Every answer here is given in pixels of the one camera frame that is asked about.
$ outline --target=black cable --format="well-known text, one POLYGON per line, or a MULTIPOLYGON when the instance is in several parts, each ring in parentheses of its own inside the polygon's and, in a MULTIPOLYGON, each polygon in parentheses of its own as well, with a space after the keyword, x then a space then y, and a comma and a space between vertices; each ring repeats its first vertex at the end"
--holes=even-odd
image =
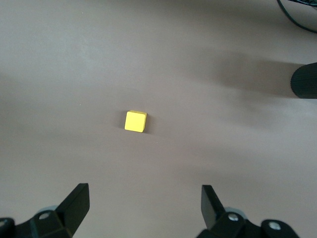
POLYGON ((307 6, 317 6, 317 3, 309 3, 309 2, 301 1, 301 0, 296 0, 296 2, 299 2, 301 4, 305 4, 307 6))
POLYGON ((310 29, 310 28, 307 28, 306 26, 303 26, 301 24, 299 24, 297 21, 294 20, 293 17, 291 17, 291 15, 287 12, 287 10, 285 9, 285 7, 283 6, 281 0, 277 0, 277 3, 279 5, 279 7, 281 8, 281 10, 283 11, 283 13, 285 14, 285 16, 291 21, 293 22, 295 25, 297 25, 298 27, 306 30, 306 31, 310 31, 310 32, 313 32, 313 33, 316 33, 317 34, 317 31, 316 30, 313 30, 313 29, 310 29))

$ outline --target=yellow cube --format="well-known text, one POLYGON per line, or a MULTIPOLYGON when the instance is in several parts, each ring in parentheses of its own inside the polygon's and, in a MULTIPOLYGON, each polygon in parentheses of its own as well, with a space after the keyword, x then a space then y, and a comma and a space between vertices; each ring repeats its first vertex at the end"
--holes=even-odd
POLYGON ((146 119, 147 119, 146 113, 137 112, 137 111, 128 111, 127 118, 125 120, 124 129, 137 131, 137 132, 143 132, 146 119))

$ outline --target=metal bolt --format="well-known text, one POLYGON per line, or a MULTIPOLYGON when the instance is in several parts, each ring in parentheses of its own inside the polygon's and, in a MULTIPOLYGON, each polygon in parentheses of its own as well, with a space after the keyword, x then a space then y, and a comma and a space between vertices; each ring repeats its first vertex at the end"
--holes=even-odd
POLYGON ((0 221, 0 227, 3 227, 6 224, 7 220, 0 221))
POLYGON ((237 222, 237 221, 239 220, 238 216, 237 216, 236 214, 233 214, 233 213, 230 213, 230 214, 228 215, 228 218, 229 218, 230 220, 232 220, 233 222, 237 222))
POLYGON ((46 219, 46 218, 49 217, 49 216, 50 216, 50 213, 49 213, 49 212, 46 212, 46 213, 41 214, 41 215, 39 216, 39 219, 40 219, 40 220, 43 220, 43 219, 46 219))
POLYGON ((279 223, 276 223, 276 222, 269 222, 268 226, 276 231, 279 231, 281 229, 281 226, 279 225, 279 223))

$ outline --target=black plastic part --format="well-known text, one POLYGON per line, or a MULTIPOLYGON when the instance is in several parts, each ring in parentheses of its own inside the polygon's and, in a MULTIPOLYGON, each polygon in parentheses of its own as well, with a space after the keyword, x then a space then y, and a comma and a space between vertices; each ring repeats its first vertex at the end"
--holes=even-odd
POLYGON ((72 238, 89 210, 89 187, 80 183, 55 211, 43 211, 17 226, 0 218, 0 238, 72 238))
POLYGON ((299 236, 295 233, 295 231, 286 223, 277 220, 265 220, 261 224, 261 228, 263 233, 268 238, 299 238, 299 236), (272 229, 269 224, 270 222, 278 223, 280 226, 280 230, 272 229))
POLYGON ((0 218, 0 238, 8 238, 13 235, 14 232, 14 220, 12 218, 0 218))
POLYGON ((214 238, 208 230, 203 230, 196 238, 214 238))
POLYGON ((244 230, 245 225, 245 220, 238 213, 224 213, 211 229, 211 234, 219 238, 237 238, 244 230), (236 215, 236 221, 229 219, 231 214, 236 215))
POLYGON ((89 187, 80 183, 55 209, 63 225, 73 235, 89 211, 89 187))
POLYGON ((208 230, 210 230, 216 221, 226 212, 217 194, 210 185, 202 186, 201 210, 208 230))
POLYGON ((210 185, 202 187, 202 214, 207 230, 203 230, 197 238, 299 238, 284 222, 265 220, 262 227, 258 227, 239 213, 226 212, 210 185), (278 223, 281 229, 272 229, 270 222, 278 223))
POLYGON ((291 88, 299 98, 317 98, 317 63, 297 69, 291 79, 291 88))

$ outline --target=black cylinder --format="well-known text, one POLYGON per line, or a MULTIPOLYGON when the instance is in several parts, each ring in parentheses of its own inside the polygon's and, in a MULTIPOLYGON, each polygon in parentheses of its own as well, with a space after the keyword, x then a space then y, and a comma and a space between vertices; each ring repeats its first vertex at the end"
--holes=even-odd
POLYGON ((299 98, 317 99, 317 63, 296 70, 291 79, 291 88, 299 98))

